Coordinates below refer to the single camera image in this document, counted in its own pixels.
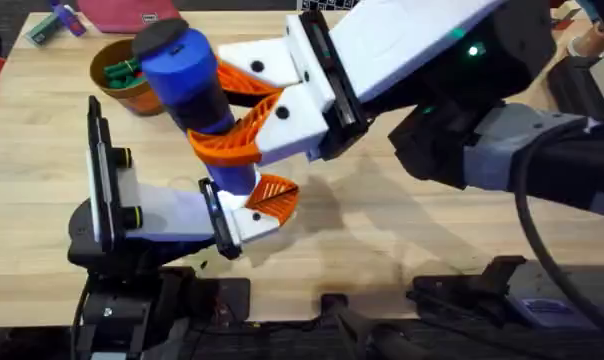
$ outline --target wooden tabletop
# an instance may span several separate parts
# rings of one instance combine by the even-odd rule
[[[183,14],[214,46],[279,36],[284,15]],[[31,14],[25,29],[44,16]],[[341,16],[326,14],[330,24]],[[558,58],[587,27],[578,21],[556,34]],[[142,182],[197,191],[206,175],[168,115],[136,117],[89,79],[93,55],[122,37],[89,27],[82,38],[60,33],[43,49],[20,38],[0,76],[0,325],[72,320],[85,272],[67,262],[67,223],[88,195],[89,95],[102,102],[114,143],[132,149]],[[554,106],[543,77],[516,99]],[[498,254],[533,259],[512,195],[461,192],[402,169],[387,135],[407,111],[378,118],[337,160],[309,165],[296,156],[264,169],[300,185],[298,211],[278,234],[248,245],[241,259],[227,261],[209,249],[176,264],[206,260],[203,276],[250,278],[251,318],[281,320],[314,316],[327,292],[347,293],[369,316],[411,316],[403,294],[416,275],[479,272]],[[604,266],[603,217],[544,201],[533,201],[532,211],[559,262]],[[604,298],[604,282],[591,290]]]

